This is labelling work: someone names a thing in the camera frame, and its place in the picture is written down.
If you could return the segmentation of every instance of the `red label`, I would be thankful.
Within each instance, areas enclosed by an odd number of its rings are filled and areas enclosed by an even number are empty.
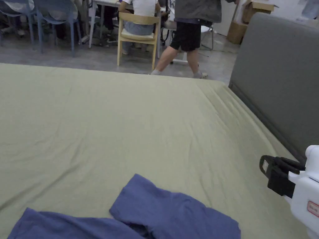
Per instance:
[[[308,206],[307,206],[307,210],[308,212],[312,213],[313,215],[319,217],[319,205],[315,204],[312,201],[308,202]]]

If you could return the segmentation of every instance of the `gray jacket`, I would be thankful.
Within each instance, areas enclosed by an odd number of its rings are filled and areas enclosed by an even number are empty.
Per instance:
[[[175,18],[221,22],[220,0],[175,0]]]

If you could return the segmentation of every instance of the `blue cloth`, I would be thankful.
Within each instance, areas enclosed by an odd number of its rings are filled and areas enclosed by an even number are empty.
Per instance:
[[[156,239],[240,239],[238,222],[183,193],[136,174],[110,209],[116,220]]]
[[[8,239],[240,239],[238,223],[136,174],[110,209],[114,219],[77,218],[27,208]]]
[[[144,239],[111,218],[77,218],[27,208],[8,239]]]

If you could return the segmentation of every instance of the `wooden chair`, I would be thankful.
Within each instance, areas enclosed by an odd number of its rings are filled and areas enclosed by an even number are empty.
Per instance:
[[[152,70],[155,68],[155,56],[156,56],[156,44],[157,44],[157,35],[158,35],[158,27],[160,23],[160,19],[157,17],[144,17],[138,16],[129,13],[120,12],[119,14],[120,22],[119,22],[119,37],[118,37],[118,45],[117,45],[117,65],[120,65],[120,59],[122,57],[122,42],[137,42],[142,44],[154,45],[153,49],[153,62],[152,62]],[[155,34],[152,33],[149,36],[140,36],[134,35],[127,32],[123,29],[123,21],[133,22],[135,24],[145,24],[145,25],[153,25],[156,24]]]

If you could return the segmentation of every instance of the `black shorts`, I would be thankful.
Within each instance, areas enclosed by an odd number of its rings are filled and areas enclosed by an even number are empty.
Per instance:
[[[194,51],[200,48],[201,25],[193,23],[177,22],[177,29],[173,37],[171,47],[182,51]]]

